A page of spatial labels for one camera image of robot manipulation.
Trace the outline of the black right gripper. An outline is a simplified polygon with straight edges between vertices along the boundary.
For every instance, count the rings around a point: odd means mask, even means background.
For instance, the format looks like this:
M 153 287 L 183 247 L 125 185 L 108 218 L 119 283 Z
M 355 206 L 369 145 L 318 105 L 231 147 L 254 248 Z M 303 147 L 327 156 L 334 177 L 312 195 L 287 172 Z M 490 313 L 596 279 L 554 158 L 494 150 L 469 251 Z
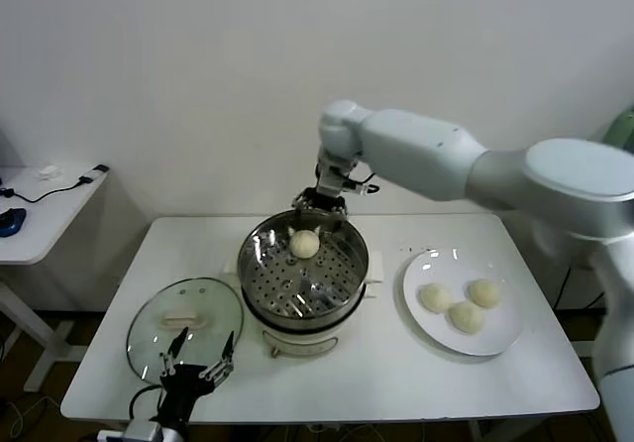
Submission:
M 303 212 L 309 210 L 310 207 L 332 209 L 331 222 L 333 231 L 339 231 L 348 220 L 348 208 L 342 193 L 320 189 L 317 186 L 302 190 L 293 198 L 291 207 L 295 226 L 301 224 Z

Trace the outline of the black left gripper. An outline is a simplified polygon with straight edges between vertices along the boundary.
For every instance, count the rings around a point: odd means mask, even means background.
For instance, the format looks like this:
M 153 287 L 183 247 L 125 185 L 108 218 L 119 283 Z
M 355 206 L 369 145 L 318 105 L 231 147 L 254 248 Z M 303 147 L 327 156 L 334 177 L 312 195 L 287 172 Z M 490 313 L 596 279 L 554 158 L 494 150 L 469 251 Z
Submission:
M 211 394 L 234 370 L 234 331 L 215 365 L 205 370 L 199 365 L 175 365 L 188 333 L 189 328 L 184 327 L 167 351 L 159 354 L 162 363 L 159 380 L 165 395 L 158 409 L 158 420 L 188 420 L 197 400 Z

